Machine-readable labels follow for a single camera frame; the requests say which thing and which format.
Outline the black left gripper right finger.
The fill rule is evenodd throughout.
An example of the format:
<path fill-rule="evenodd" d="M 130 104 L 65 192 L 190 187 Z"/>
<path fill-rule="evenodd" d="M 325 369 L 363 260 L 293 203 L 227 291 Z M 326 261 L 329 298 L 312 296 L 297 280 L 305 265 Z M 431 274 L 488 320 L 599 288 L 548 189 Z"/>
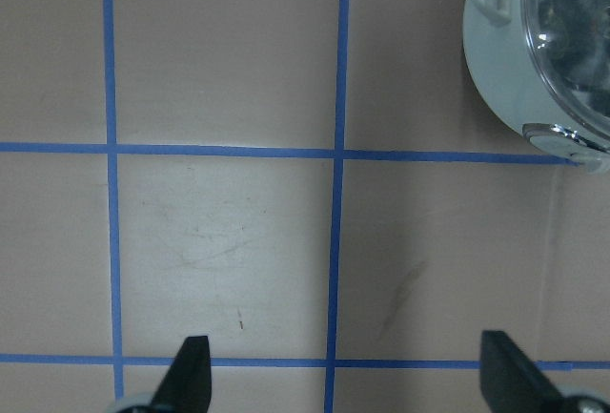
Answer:
<path fill-rule="evenodd" d="M 481 333 L 479 388 L 491 412 L 569 412 L 560 393 L 513 340 L 499 330 Z"/>

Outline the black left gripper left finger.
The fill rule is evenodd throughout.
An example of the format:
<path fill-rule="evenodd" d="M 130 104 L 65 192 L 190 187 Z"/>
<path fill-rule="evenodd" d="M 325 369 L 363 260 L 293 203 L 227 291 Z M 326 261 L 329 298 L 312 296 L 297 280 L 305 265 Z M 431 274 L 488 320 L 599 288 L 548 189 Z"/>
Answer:
<path fill-rule="evenodd" d="M 151 412 L 206 413 L 212 400 L 209 338 L 187 337 L 148 405 Z"/>

